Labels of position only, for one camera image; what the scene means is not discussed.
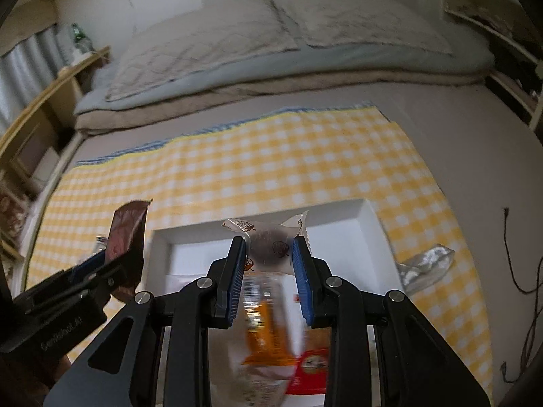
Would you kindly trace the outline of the left hand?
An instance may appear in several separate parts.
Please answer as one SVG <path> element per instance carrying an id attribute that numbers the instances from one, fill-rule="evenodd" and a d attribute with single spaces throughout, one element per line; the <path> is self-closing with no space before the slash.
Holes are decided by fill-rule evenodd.
<path id="1" fill-rule="evenodd" d="M 1 334 L 1 406 L 43 406 L 71 367 L 67 352 L 74 344 L 62 336 L 33 335 L 12 347 L 16 337 Z"/>

